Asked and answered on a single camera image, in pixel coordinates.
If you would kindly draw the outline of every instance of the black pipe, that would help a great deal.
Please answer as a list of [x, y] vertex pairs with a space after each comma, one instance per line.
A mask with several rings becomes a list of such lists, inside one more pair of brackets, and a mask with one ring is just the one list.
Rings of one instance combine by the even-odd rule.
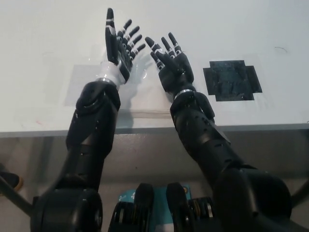
[[32, 215], [33, 206], [20, 196], [6, 181], [0, 176], [0, 192], [29, 217]]

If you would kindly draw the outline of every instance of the silver metal ring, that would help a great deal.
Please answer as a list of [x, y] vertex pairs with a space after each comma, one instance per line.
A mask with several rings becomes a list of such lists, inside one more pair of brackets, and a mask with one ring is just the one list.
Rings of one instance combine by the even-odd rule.
[[175, 100], [179, 95], [181, 95], [182, 93], [186, 93], [186, 92], [193, 92], [193, 90], [191, 90], [191, 89], [183, 89], [182, 91], [180, 91], [179, 93], [176, 94], [174, 100]]

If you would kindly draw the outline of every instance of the black shoe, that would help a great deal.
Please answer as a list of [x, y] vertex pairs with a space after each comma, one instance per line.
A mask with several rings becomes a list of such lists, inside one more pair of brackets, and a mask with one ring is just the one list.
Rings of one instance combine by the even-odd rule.
[[0, 176], [6, 181], [6, 183], [8, 183], [12, 188], [14, 188], [15, 191], [20, 190], [24, 182], [23, 178], [14, 173], [0, 172]]

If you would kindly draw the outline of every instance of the robotic hand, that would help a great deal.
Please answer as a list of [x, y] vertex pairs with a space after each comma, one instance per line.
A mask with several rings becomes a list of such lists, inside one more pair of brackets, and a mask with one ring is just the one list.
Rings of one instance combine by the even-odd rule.
[[164, 37], [161, 39], [167, 53], [151, 38], [146, 37], [145, 41], [152, 49], [150, 55], [159, 69], [159, 78], [163, 89], [176, 98], [183, 92], [195, 91], [192, 85], [194, 77], [187, 56], [182, 52], [172, 33], [169, 33], [169, 38], [175, 51]]
[[126, 30], [131, 24], [132, 20], [130, 19], [125, 23], [123, 29], [116, 34], [113, 10], [111, 8], [107, 10], [105, 42], [108, 62], [101, 63], [102, 69], [99, 80], [112, 81], [117, 89], [121, 84], [128, 81], [133, 66], [132, 61], [145, 48], [145, 44], [135, 48], [142, 35], [131, 39], [140, 30], [139, 26], [126, 34]]

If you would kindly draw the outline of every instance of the robot wrist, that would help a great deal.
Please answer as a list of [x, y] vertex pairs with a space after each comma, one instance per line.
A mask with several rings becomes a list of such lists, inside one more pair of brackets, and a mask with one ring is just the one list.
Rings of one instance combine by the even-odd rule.
[[101, 63], [101, 71], [96, 81], [103, 81], [116, 86], [119, 90], [120, 85], [126, 83], [120, 69], [112, 62], [104, 61]]

